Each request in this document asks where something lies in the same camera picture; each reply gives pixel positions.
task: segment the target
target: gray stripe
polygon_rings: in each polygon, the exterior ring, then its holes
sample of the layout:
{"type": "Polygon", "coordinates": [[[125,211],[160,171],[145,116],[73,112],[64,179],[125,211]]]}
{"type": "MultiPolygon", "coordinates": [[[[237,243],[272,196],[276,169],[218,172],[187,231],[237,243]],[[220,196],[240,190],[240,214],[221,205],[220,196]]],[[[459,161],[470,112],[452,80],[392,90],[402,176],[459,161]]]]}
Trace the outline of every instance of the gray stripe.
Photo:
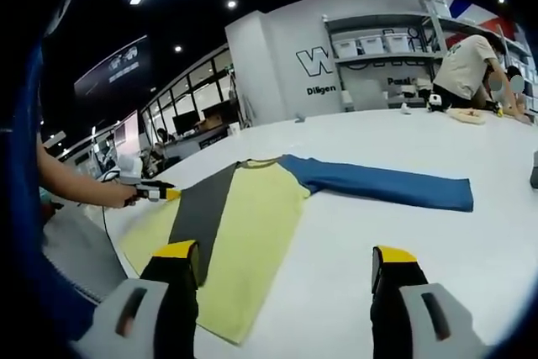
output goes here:
{"type": "Polygon", "coordinates": [[[205,282],[208,275],[213,244],[217,238],[220,219],[236,167],[237,164],[234,163],[182,191],[182,199],[168,242],[177,243],[185,240],[198,242],[200,284],[205,282]]]}

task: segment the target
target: monitor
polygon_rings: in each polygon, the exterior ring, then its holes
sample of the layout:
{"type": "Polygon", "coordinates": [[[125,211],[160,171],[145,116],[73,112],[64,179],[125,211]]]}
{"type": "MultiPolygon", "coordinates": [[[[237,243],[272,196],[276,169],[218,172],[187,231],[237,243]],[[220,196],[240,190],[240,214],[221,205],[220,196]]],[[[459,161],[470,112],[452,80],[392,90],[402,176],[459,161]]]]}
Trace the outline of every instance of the monitor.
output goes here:
{"type": "Polygon", "coordinates": [[[230,100],[212,105],[203,111],[203,116],[205,116],[205,118],[209,118],[214,115],[220,116],[223,124],[231,124],[239,121],[237,107],[230,100]]]}
{"type": "Polygon", "coordinates": [[[138,119],[138,112],[134,112],[114,129],[114,145],[118,156],[140,153],[138,119]]]}
{"type": "Polygon", "coordinates": [[[178,135],[184,134],[197,125],[200,121],[198,113],[196,111],[191,111],[186,114],[177,115],[173,118],[174,126],[176,127],[176,133],[178,135]]]}

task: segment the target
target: chair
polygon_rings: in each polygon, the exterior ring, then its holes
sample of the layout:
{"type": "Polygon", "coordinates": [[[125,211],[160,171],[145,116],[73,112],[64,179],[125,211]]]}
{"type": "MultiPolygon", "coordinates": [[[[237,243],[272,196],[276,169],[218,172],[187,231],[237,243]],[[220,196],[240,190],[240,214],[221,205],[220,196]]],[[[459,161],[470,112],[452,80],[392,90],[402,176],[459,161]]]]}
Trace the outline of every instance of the chair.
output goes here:
{"type": "Polygon", "coordinates": [[[388,109],[387,99],[383,95],[381,84],[377,80],[362,80],[358,86],[349,88],[348,92],[356,111],[388,109]]]}

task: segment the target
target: hand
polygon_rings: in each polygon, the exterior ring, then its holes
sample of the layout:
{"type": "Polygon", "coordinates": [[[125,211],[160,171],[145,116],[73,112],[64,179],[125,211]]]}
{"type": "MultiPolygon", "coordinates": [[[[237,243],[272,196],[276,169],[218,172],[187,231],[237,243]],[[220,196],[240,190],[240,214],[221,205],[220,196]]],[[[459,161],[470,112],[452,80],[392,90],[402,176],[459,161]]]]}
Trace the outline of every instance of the hand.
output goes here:
{"type": "Polygon", "coordinates": [[[514,115],[514,118],[516,118],[518,121],[520,121],[522,124],[530,125],[530,118],[527,117],[524,114],[516,114],[514,115]]]}
{"type": "Polygon", "coordinates": [[[138,200],[135,187],[111,182],[108,185],[111,187],[110,206],[112,208],[123,208],[127,201],[129,205],[134,205],[138,200]]]}

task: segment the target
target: glass wall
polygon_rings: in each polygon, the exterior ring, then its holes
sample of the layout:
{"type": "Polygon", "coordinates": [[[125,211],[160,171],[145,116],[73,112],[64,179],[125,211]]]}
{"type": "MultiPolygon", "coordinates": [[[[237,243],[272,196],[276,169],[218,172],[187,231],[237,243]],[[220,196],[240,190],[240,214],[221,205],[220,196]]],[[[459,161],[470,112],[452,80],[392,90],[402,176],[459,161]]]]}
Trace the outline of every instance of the glass wall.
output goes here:
{"type": "Polygon", "coordinates": [[[197,111],[200,120],[204,120],[204,109],[228,100],[230,79],[226,69],[231,65],[229,50],[223,50],[186,71],[185,76],[161,92],[142,112],[151,144],[161,141],[156,135],[159,128],[176,133],[176,115],[197,111]]]}
{"type": "Polygon", "coordinates": [[[151,144],[155,144],[156,142],[160,141],[157,133],[159,128],[164,128],[164,121],[162,119],[161,110],[159,109],[159,104],[157,102],[154,102],[150,105],[150,114],[151,114],[151,122],[153,123],[154,133],[152,134],[153,137],[150,136],[151,144]]]}
{"type": "Polygon", "coordinates": [[[176,110],[174,109],[174,103],[171,100],[171,91],[164,92],[159,97],[159,104],[161,105],[162,119],[165,124],[165,130],[169,134],[174,134],[176,128],[174,127],[173,118],[176,116],[176,110]]]}
{"type": "Polygon", "coordinates": [[[230,84],[231,82],[229,76],[223,77],[219,80],[220,91],[222,92],[222,97],[224,100],[229,100],[230,84]]]}
{"type": "Polygon", "coordinates": [[[204,120],[204,109],[211,107],[215,104],[221,103],[223,100],[220,98],[219,89],[217,88],[217,82],[206,84],[194,92],[194,101],[198,107],[198,115],[200,120],[204,120]]]}
{"type": "Polygon", "coordinates": [[[215,67],[217,72],[225,70],[232,65],[232,55],[229,50],[225,50],[221,54],[215,56],[215,67]]]}

